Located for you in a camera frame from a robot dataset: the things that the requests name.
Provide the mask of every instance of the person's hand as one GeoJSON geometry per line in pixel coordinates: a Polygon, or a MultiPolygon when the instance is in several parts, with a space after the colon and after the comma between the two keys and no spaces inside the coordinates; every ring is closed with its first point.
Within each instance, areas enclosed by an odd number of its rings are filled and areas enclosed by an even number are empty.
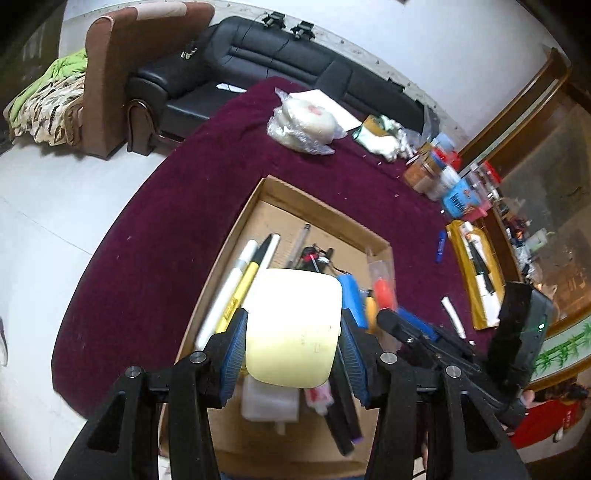
{"type": "MultiPolygon", "coordinates": [[[[525,405],[525,408],[531,408],[532,405],[534,404],[534,399],[535,399],[535,392],[533,390],[526,390],[521,395],[521,401],[523,402],[523,405],[525,405]]],[[[429,446],[428,445],[429,445],[429,433],[427,432],[425,434],[425,440],[423,441],[423,444],[421,445],[421,456],[423,457],[423,468],[425,469],[425,471],[427,471],[427,459],[429,456],[429,446]]]]}

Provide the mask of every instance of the white wall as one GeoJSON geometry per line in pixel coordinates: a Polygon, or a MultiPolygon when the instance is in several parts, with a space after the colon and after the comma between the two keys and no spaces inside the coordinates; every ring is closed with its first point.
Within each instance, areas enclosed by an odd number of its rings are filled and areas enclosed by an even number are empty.
{"type": "MultiPolygon", "coordinates": [[[[64,19],[120,3],[69,0],[64,19]]],[[[474,137],[545,63],[548,31],[515,0],[247,0],[382,58],[474,137]]]]}

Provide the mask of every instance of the sofa backrest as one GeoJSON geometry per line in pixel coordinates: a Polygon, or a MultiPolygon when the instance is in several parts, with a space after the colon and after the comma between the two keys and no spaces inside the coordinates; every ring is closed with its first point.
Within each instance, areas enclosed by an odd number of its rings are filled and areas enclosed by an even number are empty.
{"type": "Polygon", "coordinates": [[[211,22],[214,7],[153,2],[98,18],[86,34],[88,68],[83,101],[83,149],[106,158],[125,140],[129,72],[182,49],[211,22]]]}
{"type": "Polygon", "coordinates": [[[406,128],[423,130],[424,107],[404,93],[403,85],[329,48],[242,17],[225,18],[210,28],[215,31],[207,36],[203,58],[220,82],[249,88],[279,76],[324,91],[360,118],[383,114],[406,128]]]}

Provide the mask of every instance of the purple tablecloth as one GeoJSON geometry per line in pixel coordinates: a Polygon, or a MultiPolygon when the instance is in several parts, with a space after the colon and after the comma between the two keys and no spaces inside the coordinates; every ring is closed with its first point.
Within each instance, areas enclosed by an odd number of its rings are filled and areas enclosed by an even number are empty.
{"type": "Polygon", "coordinates": [[[207,275],[261,177],[274,175],[362,223],[392,245],[401,305],[449,326],[449,296],[469,339],[469,303],[453,249],[435,263],[446,220],[439,205],[400,178],[404,164],[379,163],[350,137],[327,157],[299,154],[266,134],[272,78],[228,102],[172,152],[121,212],[83,274],[52,358],[54,389],[88,416],[129,365],[173,364],[207,275]]]}

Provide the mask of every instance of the silver bolt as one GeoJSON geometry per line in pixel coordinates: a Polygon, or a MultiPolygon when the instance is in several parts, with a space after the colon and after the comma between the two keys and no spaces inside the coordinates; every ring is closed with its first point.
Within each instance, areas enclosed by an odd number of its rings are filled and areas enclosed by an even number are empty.
{"type": "Polygon", "coordinates": [[[132,367],[129,367],[125,371],[125,376],[127,378],[135,378],[135,377],[139,376],[141,372],[142,372],[141,367],[138,367],[137,365],[134,365],[132,367]]]}
{"type": "Polygon", "coordinates": [[[193,353],[191,353],[191,356],[189,357],[189,361],[192,364],[202,364],[206,359],[207,359],[207,355],[205,355],[205,353],[203,353],[201,351],[193,352],[193,353]]]}
{"type": "Polygon", "coordinates": [[[462,370],[460,370],[460,367],[456,367],[455,365],[449,365],[445,369],[445,373],[447,373],[452,378],[459,378],[462,374],[462,370]]]}
{"type": "Polygon", "coordinates": [[[395,364],[398,361],[398,357],[396,356],[395,353],[392,353],[392,352],[382,353],[382,355],[379,356],[379,359],[388,365],[395,364]]]}

